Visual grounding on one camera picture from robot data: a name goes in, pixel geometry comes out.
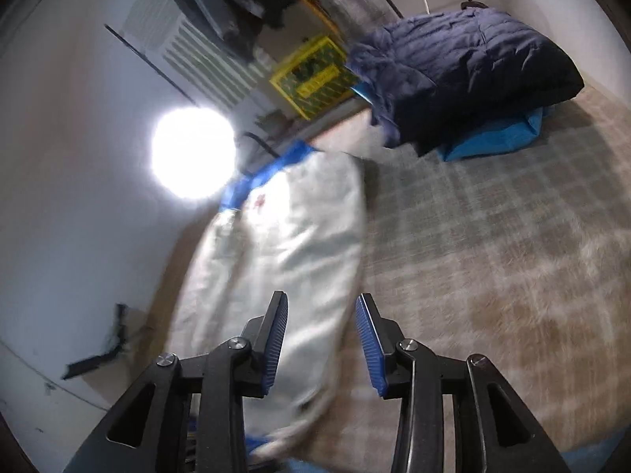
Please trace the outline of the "grey and blue jacket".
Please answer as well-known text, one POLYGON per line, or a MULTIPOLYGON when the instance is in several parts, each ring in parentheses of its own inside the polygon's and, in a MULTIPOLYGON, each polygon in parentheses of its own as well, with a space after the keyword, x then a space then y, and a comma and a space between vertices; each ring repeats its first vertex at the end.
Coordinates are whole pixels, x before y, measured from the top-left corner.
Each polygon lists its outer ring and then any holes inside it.
POLYGON ((301 141, 230 186, 206 226, 171 318, 169 352, 206 354, 262 315, 274 292, 288 297, 275 383, 244 404, 254 458, 287 453, 334 398, 366 226, 360 162, 301 141))

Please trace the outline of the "plaid bed blanket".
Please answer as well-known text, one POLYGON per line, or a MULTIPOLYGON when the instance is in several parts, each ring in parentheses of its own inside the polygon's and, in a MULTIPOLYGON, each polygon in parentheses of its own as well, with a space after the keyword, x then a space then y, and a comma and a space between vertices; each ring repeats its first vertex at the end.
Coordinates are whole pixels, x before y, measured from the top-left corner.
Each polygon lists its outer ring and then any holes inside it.
POLYGON ((317 137, 365 170, 360 287, 437 354, 484 354, 562 451, 630 422, 630 112, 594 88, 513 154, 385 149, 368 112, 317 137))

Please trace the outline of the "light blue folded garment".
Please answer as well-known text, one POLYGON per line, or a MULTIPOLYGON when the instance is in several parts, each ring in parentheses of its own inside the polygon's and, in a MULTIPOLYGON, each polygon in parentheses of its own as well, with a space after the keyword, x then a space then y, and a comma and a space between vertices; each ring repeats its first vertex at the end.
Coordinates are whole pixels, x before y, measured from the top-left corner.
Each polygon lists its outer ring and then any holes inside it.
POLYGON ((373 122, 385 132, 384 145, 405 143, 419 156, 437 149, 445 161, 506 154, 540 136, 547 111, 526 93, 501 88, 488 99, 466 80, 422 76, 412 82, 362 80, 353 90, 372 107, 373 122))

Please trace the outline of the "yellow green patterned box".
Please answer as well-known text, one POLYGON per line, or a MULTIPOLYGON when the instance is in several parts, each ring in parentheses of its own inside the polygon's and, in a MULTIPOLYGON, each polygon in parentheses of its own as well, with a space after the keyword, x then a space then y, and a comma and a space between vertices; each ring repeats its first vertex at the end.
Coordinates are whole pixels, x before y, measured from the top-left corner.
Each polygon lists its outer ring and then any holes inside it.
POLYGON ((269 82, 299 116, 311 121, 354 94, 358 78, 346 63, 345 51, 328 35, 319 35, 286 57, 269 82))

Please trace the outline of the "navy quilted down jacket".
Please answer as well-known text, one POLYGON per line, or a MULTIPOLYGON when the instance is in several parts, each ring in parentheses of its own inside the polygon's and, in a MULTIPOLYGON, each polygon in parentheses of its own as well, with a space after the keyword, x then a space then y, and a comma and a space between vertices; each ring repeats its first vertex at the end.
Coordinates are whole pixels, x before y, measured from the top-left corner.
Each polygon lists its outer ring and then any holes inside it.
POLYGON ((489 7, 386 24, 351 48, 347 68, 369 88, 385 146, 410 143, 420 156, 584 88, 562 48, 489 7))

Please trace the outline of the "green striped wall tapestry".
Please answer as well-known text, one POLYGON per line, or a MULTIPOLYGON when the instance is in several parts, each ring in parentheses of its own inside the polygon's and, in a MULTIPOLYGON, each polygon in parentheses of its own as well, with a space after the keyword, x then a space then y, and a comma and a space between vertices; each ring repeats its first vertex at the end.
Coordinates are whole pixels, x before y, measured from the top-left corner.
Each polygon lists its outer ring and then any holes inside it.
POLYGON ((272 74, 274 61, 260 47, 246 65, 213 44, 172 0, 135 0, 120 35, 184 92, 229 113, 272 74))

